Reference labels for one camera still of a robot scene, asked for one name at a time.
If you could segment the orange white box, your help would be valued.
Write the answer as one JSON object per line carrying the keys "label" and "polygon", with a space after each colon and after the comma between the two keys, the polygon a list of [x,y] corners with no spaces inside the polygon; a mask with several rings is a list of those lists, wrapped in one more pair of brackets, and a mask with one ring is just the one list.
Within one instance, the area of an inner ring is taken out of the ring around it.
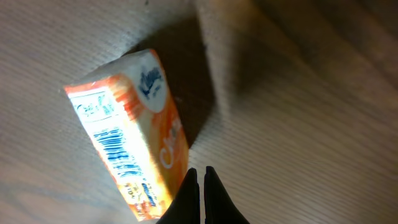
{"label": "orange white box", "polygon": [[127,54],[64,89],[136,218],[160,218],[185,177],[189,146],[156,51]]}

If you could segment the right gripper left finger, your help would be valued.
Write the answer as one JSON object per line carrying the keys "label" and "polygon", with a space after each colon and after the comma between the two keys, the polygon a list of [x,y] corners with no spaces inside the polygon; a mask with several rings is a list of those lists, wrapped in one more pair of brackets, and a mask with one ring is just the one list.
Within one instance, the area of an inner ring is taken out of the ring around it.
{"label": "right gripper left finger", "polygon": [[157,224],[200,224],[200,189],[195,168],[187,171],[170,207]]}

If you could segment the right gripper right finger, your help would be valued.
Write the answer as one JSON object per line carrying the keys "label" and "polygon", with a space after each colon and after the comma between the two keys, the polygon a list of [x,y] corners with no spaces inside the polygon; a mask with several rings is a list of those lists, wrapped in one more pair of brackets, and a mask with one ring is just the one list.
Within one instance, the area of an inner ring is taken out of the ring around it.
{"label": "right gripper right finger", "polygon": [[249,224],[234,205],[212,166],[206,166],[204,199],[206,224]]}

